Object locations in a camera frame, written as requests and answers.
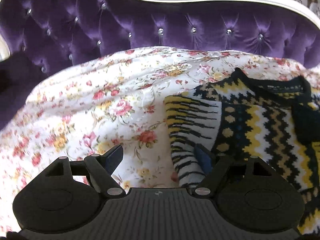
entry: purple tufted headboard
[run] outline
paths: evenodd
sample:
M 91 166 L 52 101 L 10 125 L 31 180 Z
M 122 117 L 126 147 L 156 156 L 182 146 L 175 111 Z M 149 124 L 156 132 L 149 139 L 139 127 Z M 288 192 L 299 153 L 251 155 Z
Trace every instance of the purple tufted headboard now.
M 0 34 L 43 78 L 130 48 L 164 45 L 235 49 L 320 62 L 320 30 L 288 9 L 255 2 L 152 3 L 141 0 L 1 0 Z

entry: bed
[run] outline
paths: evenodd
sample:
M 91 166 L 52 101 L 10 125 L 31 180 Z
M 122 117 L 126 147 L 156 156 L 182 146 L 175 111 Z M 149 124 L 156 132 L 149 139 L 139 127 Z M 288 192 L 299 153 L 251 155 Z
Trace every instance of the bed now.
M 260 60 L 260 67 L 251 75 L 262 79 L 270 78 L 270 73 L 279 79 L 297 73 L 312 79 L 310 74 L 316 73 L 320 63 L 320 19 L 294 0 L 1 0 L 0 34 L 2 59 L 11 55 L 0 66 L 5 84 L 0 93 L 0 124 L 4 128 L 0 191 L 10 192 L 1 195 L 1 233 L 18 228 L 10 205 L 14 196 L 58 156 L 77 160 L 123 143 L 125 160 L 114 173 L 122 187 L 177 186 L 171 178 L 170 147 L 165 144 L 168 138 L 159 128 L 163 113 L 157 112 L 157 107 L 162 96 L 170 95 L 166 93 L 191 89 L 210 78 L 205 66 L 198 68 L 182 59 L 199 60 L 203 55 L 199 51 L 228 50 L 218 54 L 245 58 L 247 63 L 242 67 L 250 67 L 251 59 L 252 65 Z M 139 70 L 142 56 L 149 54 L 156 54 L 161 68 L 144 65 Z M 165 69 L 168 54 L 175 55 L 174 69 Z M 135 71 L 117 72 L 131 61 Z M 270 69 L 263 68 L 264 62 L 270 63 Z M 281 66 L 281 71 L 274 66 Z M 108 72 L 110 80 L 95 84 L 99 71 Z M 138 82 L 122 86 L 124 80 L 133 82 L 128 73 L 144 77 L 137 76 Z M 227 72 L 221 69 L 217 73 L 213 75 L 218 80 Z M 147 82 L 155 80 L 153 75 L 158 83 Z M 312 82 L 318 86 L 317 78 Z M 155 101 L 146 92 L 154 92 L 153 88 L 162 91 Z M 75 97 L 79 92 L 93 93 L 93 98 L 81 102 Z M 107 100 L 115 96 L 117 101 Z M 131 104 L 139 101 L 139 96 L 143 101 L 140 108 Z M 26 106 L 19 110 L 26 100 Z M 77 111 L 90 119 L 75 118 Z M 106 112 L 108 121 L 113 122 L 112 134 L 109 130 L 98 134 L 93 129 L 101 127 Z M 48 117 L 49 129 L 40 125 Z M 133 133 L 130 138 L 124 136 L 126 128 Z M 161 137 L 155 136 L 157 129 Z M 73 142 L 79 142 L 77 146 L 67 147 L 71 142 L 67 132 L 73 134 Z M 153 147 L 156 143 L 163 148 Z M 313 230 L 305 228 L 307 233 Z

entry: tufted button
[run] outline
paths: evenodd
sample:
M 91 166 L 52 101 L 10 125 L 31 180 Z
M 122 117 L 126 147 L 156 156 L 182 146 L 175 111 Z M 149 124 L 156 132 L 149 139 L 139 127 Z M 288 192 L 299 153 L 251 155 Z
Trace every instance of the tufted button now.
M 160 28 L 160 29 L 158 30 L 158 34 L 159 34 L 160 36 L 162 36 L 163 33 L 164 33 L 164 29 L 163 29 L 163 28 Z

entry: polka dot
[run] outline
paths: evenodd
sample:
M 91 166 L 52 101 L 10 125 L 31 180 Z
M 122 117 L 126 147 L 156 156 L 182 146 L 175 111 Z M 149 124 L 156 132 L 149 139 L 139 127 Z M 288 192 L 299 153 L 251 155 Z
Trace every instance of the polka dot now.
M 220 144 L 218 145 L 217 150 L 220 152 L 225 152 L 229 150 L 229 145 L 227 143 Z
M 226 116 L 226 117 L 224 118 L 224 120 L 226 120 L 228 123 L 232 123 L 232 122 L 234 122 L 236 119 L 235 119 L 233 116 L 228 115 L 228 116 Z
M 226 108 L 226 111 L 228 113 L 233 113 L 235 111 L 235 109 L 233 107 L 229 106 L 229 107 Z
M 231 136 L 233 136 L 233 131 L 230 129 L 230 128 L 225 128 L 223 131 L 222 131 L 222 135 L 226 138 L 229 138 Z

